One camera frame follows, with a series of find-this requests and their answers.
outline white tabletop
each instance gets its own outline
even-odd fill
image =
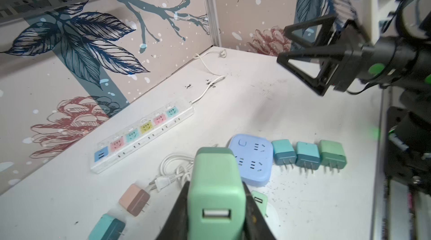
[[[179,183],[151,192],[145,213],[133,217],[118,200],[132,183],[142,188],[172,152],[195,154],[202,146],[226,146],[235,134],[268,140],[341,142],[347,166],[273,165],[270,182],[253,188],[277,210],[278,239],[367,239],[370,235],[381,91],[358,96],[328,90],[317,96],[272,56],[227,49],[225,59],[204,57],[226,79],[194,104],[195,114],[100,174],[89,169],[94,145],[140,116],[179,97],[192,100],[216,76],[194,61],[134,101],[112,119],[0,196],[0,239],[86,239],[104,213],[126,222],[123,240],[154,239],[179,194]],[[315,73],[316,64],[297,62]],[[362,87],[355,83],[352,90]]]

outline wallpaper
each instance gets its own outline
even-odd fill
[[[285,26],[337,14],[336,28],[358,18],[360,0],[216,0],[222,46],[266,55],[300,46],[283,36]],[[314,41],[317,27],[294,32]]]
[[[0,25],[0,193],[210,47],[206,13],[90,0]]]

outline blue power strip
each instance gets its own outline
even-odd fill
[[[265,186],[271,176],[273,146],[265,138],[237,134],[229,148],[235,155],[242,181],[254,187]]]

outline power button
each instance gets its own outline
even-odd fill
[[[246,140],[244,140],[244,139],[240,139],[240,140],[238,141],[238,144],[239,144],[240,146],[245,146],[245,145],[247,145],[247,141],[246,141]]]

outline red flower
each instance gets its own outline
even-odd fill
[[[290,51],[291,40],[283,35],[283,30],[275,26],[271,30],[256,30],[253,42],[247,43],[251,52],[264,55],[278,55],[283,51]]]
[[[75,97],[57,105],[57,112],[47,117],[51,124],[31,127],[37,132],[34,143],[45,149],[34,152],[30,158],[54,157],[104,123],[121,109],[108,97]]]

